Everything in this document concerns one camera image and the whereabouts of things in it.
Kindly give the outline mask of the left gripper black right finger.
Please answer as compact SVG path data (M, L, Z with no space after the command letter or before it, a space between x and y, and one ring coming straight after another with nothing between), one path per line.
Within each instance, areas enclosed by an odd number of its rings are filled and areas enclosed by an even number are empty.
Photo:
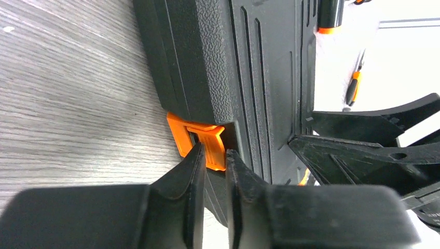
M371 185L271 185L226 153L230 248L412 248L397 194Z

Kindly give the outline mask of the small black orange screwdriver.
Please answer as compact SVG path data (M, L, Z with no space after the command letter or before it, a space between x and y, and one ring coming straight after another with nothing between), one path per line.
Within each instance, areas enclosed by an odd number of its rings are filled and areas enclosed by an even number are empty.
M347 88L345 102L348 106L353 106L354 103L356 102L356 98L358 95L358 88L363 78L361 69L364 65L364 55L365 55L365 50L363 50L358 56L354 72L352 74L350 83Z

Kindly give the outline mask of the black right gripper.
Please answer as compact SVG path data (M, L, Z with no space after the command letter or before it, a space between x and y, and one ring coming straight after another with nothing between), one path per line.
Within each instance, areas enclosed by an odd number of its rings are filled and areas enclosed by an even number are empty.
M291 150L321 185L384 185L403 197L439 233L439 143L383 147L377 143L302 135Z

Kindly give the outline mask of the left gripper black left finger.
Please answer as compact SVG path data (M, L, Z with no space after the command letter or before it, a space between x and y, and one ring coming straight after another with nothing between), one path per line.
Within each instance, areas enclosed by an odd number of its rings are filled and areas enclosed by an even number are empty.
M152 184L33 188L1 215L1 248L201 248L205 150Z

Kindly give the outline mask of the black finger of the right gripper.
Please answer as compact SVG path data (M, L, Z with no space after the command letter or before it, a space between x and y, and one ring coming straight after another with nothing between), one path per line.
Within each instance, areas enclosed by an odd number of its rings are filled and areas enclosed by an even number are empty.
M439 112L439 95L375 111L314 111L313 129L320 136L391 146L405 131Z

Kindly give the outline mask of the orange case latch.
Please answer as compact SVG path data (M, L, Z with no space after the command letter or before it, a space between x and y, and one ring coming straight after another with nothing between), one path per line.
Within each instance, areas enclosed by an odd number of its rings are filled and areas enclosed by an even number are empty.
M167 113L167 122L182 157L186 157L194 146L190 137L193 133L205 146L206 167L214 171L226 170L226 151L221 139L224 127L186 121L171 112Z

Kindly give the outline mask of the black plastic tool case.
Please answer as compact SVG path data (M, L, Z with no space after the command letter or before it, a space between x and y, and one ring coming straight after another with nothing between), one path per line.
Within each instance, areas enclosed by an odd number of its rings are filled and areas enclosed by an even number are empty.
M215 128L205 206L227 225L225 150L264 181L297 185L306 166L288 142L312 134L318 1L134 1L161 106Z

